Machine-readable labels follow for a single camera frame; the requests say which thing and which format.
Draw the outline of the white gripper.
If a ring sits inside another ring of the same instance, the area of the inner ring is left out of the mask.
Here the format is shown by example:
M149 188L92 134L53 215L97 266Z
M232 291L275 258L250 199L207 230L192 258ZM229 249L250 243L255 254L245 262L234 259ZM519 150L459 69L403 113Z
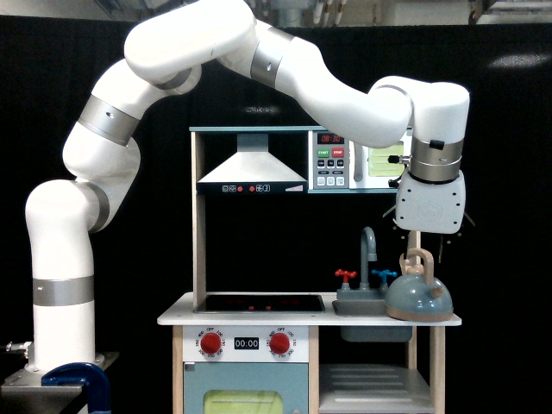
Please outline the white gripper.
M453 234L460 229L466 203L463 173L447 184L425 184L408 172L401 177L396 196L395 222L406 229L400 259L406 259L415 247L415 231ZM445 249L452 243L451 235L440 235L437 262L442 263Z

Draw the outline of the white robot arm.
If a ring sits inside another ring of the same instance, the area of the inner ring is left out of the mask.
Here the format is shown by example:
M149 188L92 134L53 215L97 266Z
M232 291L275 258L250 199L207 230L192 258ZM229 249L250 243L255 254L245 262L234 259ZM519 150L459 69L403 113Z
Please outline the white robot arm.
M399 227L458 231L466 204L461 157L470 96L461 85L400 75L341 77L320 48L260 21L243 1L196 1L137 24L123 57L91 90L66 138L69 179L28 195L34 351L46 372L96 359L90 237L115 217L137 176L134 133L155 105L188 97L227 116L248 91L279 94L312 121L363 147L388 148L412 132L395 203Z

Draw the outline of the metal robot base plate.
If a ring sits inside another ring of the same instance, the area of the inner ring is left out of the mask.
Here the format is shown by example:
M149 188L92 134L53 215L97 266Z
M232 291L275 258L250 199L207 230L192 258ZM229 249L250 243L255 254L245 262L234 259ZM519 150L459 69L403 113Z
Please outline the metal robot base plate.
M118 356L104 352L92 363L71 363L48 373L22 368L1 384L1 412L111 413L106 369Z

